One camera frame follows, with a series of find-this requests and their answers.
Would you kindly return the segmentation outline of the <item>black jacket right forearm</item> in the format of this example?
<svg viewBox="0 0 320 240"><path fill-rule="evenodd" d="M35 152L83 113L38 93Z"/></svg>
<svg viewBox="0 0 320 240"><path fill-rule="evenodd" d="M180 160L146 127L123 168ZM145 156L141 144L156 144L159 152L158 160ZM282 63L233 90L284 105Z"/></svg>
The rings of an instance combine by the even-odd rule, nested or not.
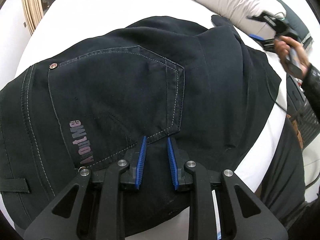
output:
<svg viewBox="0 0 320 240"><path fill-rule="evenodd" d="M303 79L302 89L304 95L314 108L319 108L319 70L310 64L307 74Z"/></svg>

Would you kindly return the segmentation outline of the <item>person's right hand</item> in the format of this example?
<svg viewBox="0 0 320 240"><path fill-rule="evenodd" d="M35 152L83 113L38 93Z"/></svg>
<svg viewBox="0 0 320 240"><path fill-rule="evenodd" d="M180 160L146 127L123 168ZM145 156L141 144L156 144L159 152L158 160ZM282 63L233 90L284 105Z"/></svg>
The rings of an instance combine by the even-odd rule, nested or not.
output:
<svg viewBox="0 0 320 240"><path fill-rule="evenodd" d="M274 39L274 49L287 74L303 80L310 62L303 45L291 37L279 36Z"/></svg>

